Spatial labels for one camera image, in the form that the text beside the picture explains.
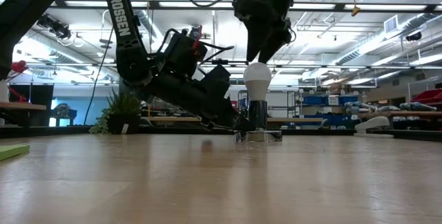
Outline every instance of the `light bulb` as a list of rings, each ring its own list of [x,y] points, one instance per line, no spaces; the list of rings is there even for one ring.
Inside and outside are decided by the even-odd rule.
[[[250,100],[263,101],[271,81],[271,71],[266,64],[256,62],[244,71],[244,83]]]

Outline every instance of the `black cylindrical holder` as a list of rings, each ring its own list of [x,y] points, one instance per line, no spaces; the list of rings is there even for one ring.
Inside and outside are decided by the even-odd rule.
[[[249,101],[249,122],[252,123],[256,129],[267,128],[267,101]]]

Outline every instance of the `ceiling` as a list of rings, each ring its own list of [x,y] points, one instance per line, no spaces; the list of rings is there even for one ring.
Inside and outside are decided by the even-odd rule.
[[[188,0],[149,0],[149,1],[188,1]],[[333,2],[333,3],[348,3],[353,4],[353,0],[295,0],[295,2]],[[442,0],[356,0],[358,3],[407,3],[407,4],[440,4]],[[244,25],[238,21],[231,10],[147,10],[148,18],[153,22],[151,29],[145,29],[140,27],[141,33],[144,34],[143,42],[147,49],[149,49],[150,32],[154,32],[155,38],[153,40],[152,49],[159,46],[162,36],[169,28],[183,29],[190,28],[194,25],[201,25],[202,32],[210,35],[210,40],[206,42],[214,43],[218,46],[230,46],[235,48],[227,52],[218,55],[217,58],[244,61],[247,49],[247,30]],[[104,10],[101,9],[64,9],[64,8],[49,8],[46,13],[51,17],[60,20],[62,23],[68,24],[70,29],[78,34],[81,38],[76,40],[63,41],[61,44],[57,43],[57,40],[47,30],[42,30],[38,26],[34,26],[32,29],[38,33],[32,37],[36,41],[42,42],[44,45],[50,47],[52,50],[64,50],[64,54],[69,53],[68,57],[76,57],[84,63],[100,62],[101,58],[98,53],[104,53],[105,50],[100,48],[102,43],[100,39],[108,39],[111,31],[111,20],[108,14],[104,15],[104,22],[102,23],[102,16]],[[297,39],[294,43],[281,48],[269,61],[269,64],[330,64],[332,58],[326,59],[327,56],[337,56],[345,50],[358,45],[358,42],[367,37],[372,36],[379,30],[383,29],[384,21],[390,19],[394,15],[398,15],[399,19],[406,19],[415,17],[419,12],[415,14],[402,14],[402,13],[364,13],[361,12],[355,17],[352,17],[348,12],[304,12],[304,11],[291,11],[288,17],[293,24],[292,28],[296,30]],[[442,31],[440,19],[435,19],[429,24],[419,26],[423,33],[423,38],[420,42],[425,42],[437,38]],[[116,42],[115,35],[111,40]],[[427,47],[427,49],[436,48],[440,43],[437,42]],[[406,42],[401,44],[401,39],[396,38],[385,42],[385,44],[370,50],[365,55],[371,55],[370,59],[358,59],[358,63],[362,65],[371,65],[366,61],[372,61],[372,59],[382,59],[389,57],[395,53],[412,48],[418,45],[418,42]],[[106,62],[114,62],[115,59],[115,45],[109,50],[108,59]],[[22,56],[15,55],[15,60],[23,59]],[[115,73],[114,68],[107,68],[105,73]],[[237,68],[229,68],[232,73],[241,73],[242,70]],[[286,74],[302,75],[306,72],[306,69],[287,69],[278,68],[278,74],[276,76],[279,79],[283,79]],[[88,82],[96,76],[96,68],[89,68],[81,73],[75,81],[76,82]],[[69,79],[70,71],[63,71],[61,75],[55,76],[51,82],[69,83],[72,80]],[[321,77],[327,80],[327,76],[330,74],[324,73]],[[26,81],[30,80],[32,75],[23,75],[16,80]],[[101,77],[101,79],[108,82],[107,77]],[[294,80],[294,77],[287,76],[287,84],[290,84],[288,80]],[[117,82],[117,78],[113,78],[112,82]]]

